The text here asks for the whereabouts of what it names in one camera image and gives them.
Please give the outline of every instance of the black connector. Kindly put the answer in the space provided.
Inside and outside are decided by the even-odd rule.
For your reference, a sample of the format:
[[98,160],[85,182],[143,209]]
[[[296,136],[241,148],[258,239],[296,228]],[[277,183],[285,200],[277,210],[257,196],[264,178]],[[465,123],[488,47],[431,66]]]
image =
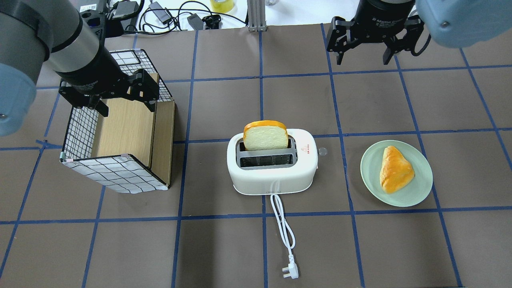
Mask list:
[[160,22],[162,22],[163,24],[167,24],[172,20],[171,16],[167,13],[167,11],[155,10],[155,9],[163,9],[162,6],[160,6],[160,4],[158,4],[158,2],[155,1],[155,2],[151,3],[150,9],[153,10],[153,13],[156,15],[158,20],[160,20]]

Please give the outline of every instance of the toaster cord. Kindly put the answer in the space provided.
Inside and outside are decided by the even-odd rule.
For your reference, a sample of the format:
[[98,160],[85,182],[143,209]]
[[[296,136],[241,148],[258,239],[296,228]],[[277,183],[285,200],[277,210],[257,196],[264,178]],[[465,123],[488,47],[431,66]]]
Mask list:
[[274,210],[275,218],[278,222],[279,227],[279,233],[281,235],[281,240],[283,241],[283,244],[288,249],[288,259],[290,260],[290,263],[287,267],[284,267],[282,270],[283,272],[289,272],[287,274],[284,274],[283,277],[291,277],[292,279],[298,278],[298,268],[297,264],[295,264],[295,258],[292,253],[292,249],[295,247],[295,235],[293,234],[293,231],[290,228],[290,225],[288,225],[288,222],[285,219],[285,211],[283,208],[283,202],[281,201],[281,198],[277,194],[270,195],[270,201],[272,202],[272,209]]

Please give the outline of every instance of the green plate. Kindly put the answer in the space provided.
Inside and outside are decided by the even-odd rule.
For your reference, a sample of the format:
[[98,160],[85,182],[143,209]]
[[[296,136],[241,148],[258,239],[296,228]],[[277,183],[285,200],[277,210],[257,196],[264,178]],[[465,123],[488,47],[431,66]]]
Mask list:
[[[409,184],[392,194],[384,192],[379,178],[382,155],[387,146],[396,147],[412,164],[415,173]],[[425,200],[432,189],[433,182],[432,169],[423,154],[411,145],[396,140],[377,142],[366,150],[361,158],[361,177],[373,196],[397,207],[409,207]]]

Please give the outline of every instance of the bread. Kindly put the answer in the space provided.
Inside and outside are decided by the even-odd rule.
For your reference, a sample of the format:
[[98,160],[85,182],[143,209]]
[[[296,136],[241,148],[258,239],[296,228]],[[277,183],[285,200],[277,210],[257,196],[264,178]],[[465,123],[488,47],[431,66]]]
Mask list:
[[380,185],[384,192],[391,194],[405,187],[414,178],[414,169],[402,153],[394,146],[384,149]]
[[244,128],[246,150],[270,150],[288,147],[286,126],[274,120],[249,123]]

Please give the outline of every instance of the power plug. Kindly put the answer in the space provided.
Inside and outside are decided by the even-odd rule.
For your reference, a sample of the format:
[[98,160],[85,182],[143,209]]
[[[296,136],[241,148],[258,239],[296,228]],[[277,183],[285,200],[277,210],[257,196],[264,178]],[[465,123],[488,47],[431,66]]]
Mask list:
[[290,259],[290,263],[288,264],[288,267],[283,268],[283,272],[289,272],[285,275],[283,275],[283,278],[291,277],[291,279],[297,279],[298,278],[298,268],[297,264],[295,264],[295,259],[293,258],[293,255],[288,255],[288,259]]

